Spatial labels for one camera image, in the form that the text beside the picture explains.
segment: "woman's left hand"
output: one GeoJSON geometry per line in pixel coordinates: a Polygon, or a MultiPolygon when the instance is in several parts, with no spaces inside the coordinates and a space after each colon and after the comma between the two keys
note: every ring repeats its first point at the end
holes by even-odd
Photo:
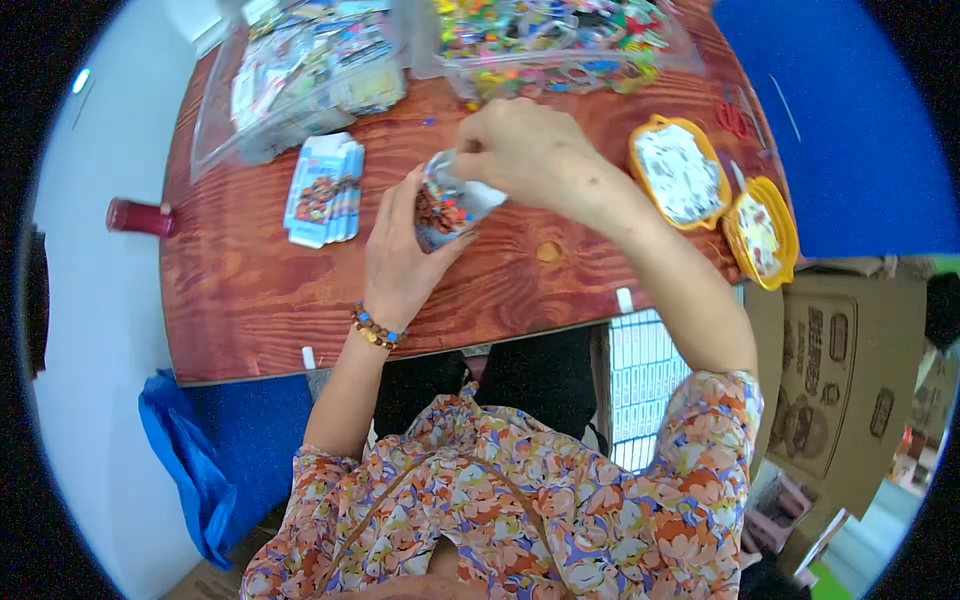
{"type": "Polygon", "coordinates": [[[395,333],[414,320],[446,270],[477,237],[475,231],[465,231],[436,252],[423,253],[414,233],[422,178],[420,165],[384,193],[367,242],[364,308],[374,323],[395,333]]]}

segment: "woman's right hand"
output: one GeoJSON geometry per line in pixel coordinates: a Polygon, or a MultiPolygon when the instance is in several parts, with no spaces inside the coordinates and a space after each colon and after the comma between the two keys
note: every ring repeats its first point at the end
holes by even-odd
{"type": "Polygon", "coordinates": [[[464,119],[451,173],[602,232],[649,205],[572,116],[526,98],[494,100],[464,119]]]}

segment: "woman's arm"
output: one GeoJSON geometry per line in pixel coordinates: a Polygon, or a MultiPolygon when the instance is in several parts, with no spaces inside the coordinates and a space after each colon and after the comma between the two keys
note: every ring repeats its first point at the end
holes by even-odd
{"type": "Polygon", "coordinates": [[[581,177],[572,189],[595,194],[610,209],[598,230],[630,261],[686,364],[695,371],[745,371],[756,377],[754,332],[730,284],[663,220],[632,180],[619,169],[606,171],[596,176],[598,185],[581,177]]]}
{"type": "MultiPolygon", "coordinates": [[[[476,238],[469,232],[432,254],[420,250],[413,224],[421,177],[422,166],[387,190],[367,242],[364,308],[376,324],[395,333],[414,320],[446,269],[476,238]]],[[[331,456],[361,457],[388,354],[350,328],[333,374],[310,412],[304,444],[331,456]]]]}
{"type": "Polygon", "coordinates": [[[460,128],[454,173],[608,237],[630,261],[691,369],[756,374],[750,322],[730,285],[663,221],[573,118],[527,99],[494,101],[460,128]]]}

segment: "yellow plastic container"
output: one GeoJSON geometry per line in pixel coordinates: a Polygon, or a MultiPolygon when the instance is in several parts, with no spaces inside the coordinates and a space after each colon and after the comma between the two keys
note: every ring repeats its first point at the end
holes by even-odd
{"type": "Polygon", "coordinates": [[[634,175],[634,179],[640,184],[640,187],[643,188],[643,191],[647,193],[647,196],[654,201],[654,206],[657,207],[657,211],[667,223],[681,231],[690,231],[697,228],[716,229],[717,222],[720,220],[720,217],[730,209],[732,192],[730,190],[730,182],[727,180],[727,174],[724,173],[723,167],[720,165],[720,159],[717,158],[717,153],[715,150],[713,150],[713,145],[710,144],[710,140],[707,138],[707,134],[704,133],[703,130],[697,127],[693,122],[687,121],[686,119],[668,119],[655,114],[650,117],[650,121],[648,121],[646,125],[641,125],[630,134],[629,144],[630,147],[628,152],[630,154],[630,172],[634,175]],[[657,197],[654,195],[653,188],[650,186],[650,181],[647,180],[646,173],[643,171],[643,163],[640,161],[639,156],[636,155],[636,139],[638,137],[647,132],[658,132],[662,129],[670,127],[671,125],[682,127],[688,132],[693,133],[693,137],[697,144],[697,149],[699,149],[708,160],[716,162],[720,171],[720,189],[717,190],[718,196],[720,197],[720,207],[717,208],[716,212],[710,214],[704,219],[701,219],[700,221],[694,221],[693,223],[676,223],[673,221],[673,219],[666,216],[666,213],[664,213],[663,209],[660,208],[660,201],[657,200],[657,197]]]}
{"type": "Polygon", "coordinates": [[[733,257],[736,258],[736,264],[740,267],[747,277],[756,281],[765,290],[774,291],[783,283],[793,281],[793,269],[797,266],[797,257],[800,255],[800,239],[797,237],[797,227],[790,218],[790,210],[786,207],[786,201],[774,183],[765,177],[758,177],[755,180],[747,178],[747,190],[745,193],[737,196],[730,212],[723,216],[723,234],[730,244],[733,257]],[[777,242],[780,248],[774,252],[774,257],[780,262],[780,270],[776,275],[765,279],[760,278],[756,272],[754,260],[747,252],[747,241],[743,238],[740,231],[740,220],[738,211],[740,201],[746,194],[763,204],[767,212],[770,213],[770,222],[774,226],[774,234],[777,236],[777,242]]]}

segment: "wooden table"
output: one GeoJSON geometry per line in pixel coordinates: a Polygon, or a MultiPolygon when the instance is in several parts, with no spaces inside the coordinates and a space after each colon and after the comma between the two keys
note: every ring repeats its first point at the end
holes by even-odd
{"type": "MultiPolygon", "coordinates": [[[[750,85],[709,16],[710,3],[677,4],[707,65],[705,79],[667,71],[634,95],[599,91],[543,101],[574,114],[600,152],[624,168],[628,135],[652,114],[691,119],[746,176],[771,178],[789,199],[780,161],[757,158],[757,139],[740,142],[714,122],[722,82],[750,85]]],[[[304,346],[313,348],[321,367],[332,367],[363,295],[364,243],[383,191],[451,148],[456,125],[468,113],[445,80],[414,81],[390,111],[350,127],[367,150],[360,233],[309,250],[290,244],[282,227],[299,149],[260,167],[221,164],[196,184],[189,181],[194,125],[214,54],[198,61],[183,98],[163,192],[178,227],[160,243],[163,312],[177,379],[189,384],[302,372],[304,346]],[[435,119],[432,127],[423,124],[428,118],[435,119]]],[[[762,110],[751,101],[772,144],[762,110]]],[[[397,356],[605,320],[619,314],[614,293],[620,287],[631,290],[637,309],[650,305],[623,256],[566,219],[507,202],[478,230],[480,239],[438,285],[397,356]],[[538,249],[552,252],[538,258],[538,249]]],[[[688,239],[728,280],[740,278],[719,229],[688,239]]]]}

